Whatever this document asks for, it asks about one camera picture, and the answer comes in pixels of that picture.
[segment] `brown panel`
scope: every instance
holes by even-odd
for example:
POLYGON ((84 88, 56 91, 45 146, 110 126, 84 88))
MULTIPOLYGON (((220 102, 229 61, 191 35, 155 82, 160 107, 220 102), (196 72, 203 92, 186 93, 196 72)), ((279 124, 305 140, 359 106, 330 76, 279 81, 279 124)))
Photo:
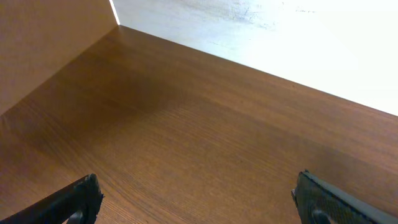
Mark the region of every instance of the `brown panel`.
POLYGON ((0 117, 0 218, 94 172, 98 223, 300 223, 305 168, 398 216, 398 118, 119 27, 0 117))
POLYGON ((115 26, 109 0, 1 1, 0 114, 115 26))

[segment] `scratched white surface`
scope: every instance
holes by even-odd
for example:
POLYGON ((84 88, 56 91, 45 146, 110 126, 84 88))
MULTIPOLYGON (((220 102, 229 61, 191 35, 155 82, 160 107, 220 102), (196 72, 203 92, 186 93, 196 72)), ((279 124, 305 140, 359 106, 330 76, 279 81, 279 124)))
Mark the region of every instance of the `scratched white surface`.
POLYGON ((394 1, 114 0, 114 5, 121 25, 398 115, 394 1))

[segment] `black object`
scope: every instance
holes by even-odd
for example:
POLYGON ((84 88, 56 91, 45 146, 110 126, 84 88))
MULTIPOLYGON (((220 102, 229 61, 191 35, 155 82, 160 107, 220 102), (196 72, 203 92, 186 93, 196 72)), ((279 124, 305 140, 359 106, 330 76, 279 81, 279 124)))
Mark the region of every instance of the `black object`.
POLYGON ((95 174, 64 187, 45 199, 0 221, 0 224, 93 224, 104 195, 95 174))
POLYGON ((397 218, 318 179, 307 170, 299 173, 292 196, 303 224, 398 223, 397 218))

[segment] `wooden table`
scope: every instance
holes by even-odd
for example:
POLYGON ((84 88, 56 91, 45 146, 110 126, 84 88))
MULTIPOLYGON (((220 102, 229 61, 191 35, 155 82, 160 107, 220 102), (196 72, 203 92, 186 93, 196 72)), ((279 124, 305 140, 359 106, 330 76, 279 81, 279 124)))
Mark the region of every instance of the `wooden table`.
POLYGON ((93 172, 98 223, 300 223, 304 169, 398 216, 397 133, 396 116, 120 26, 0 117, 0 218, 93 172))

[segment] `white strip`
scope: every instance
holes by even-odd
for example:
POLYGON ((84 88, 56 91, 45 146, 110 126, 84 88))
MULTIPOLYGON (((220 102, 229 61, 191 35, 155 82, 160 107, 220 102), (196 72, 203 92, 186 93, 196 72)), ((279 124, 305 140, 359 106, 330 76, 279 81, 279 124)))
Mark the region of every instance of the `white strip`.
POLYGON ((111 7, 112 7, 112 11, 113 11, 114 17, 115 17, 115 19, 116 19, 116 23, 117 23, 118 25, 120 25, 119 17, 118 17, 118 14, 116 13, 116 9, 114 8, 113 1, 112 1, 112 0, 109 0, 109 2, 111 3, 111 7))

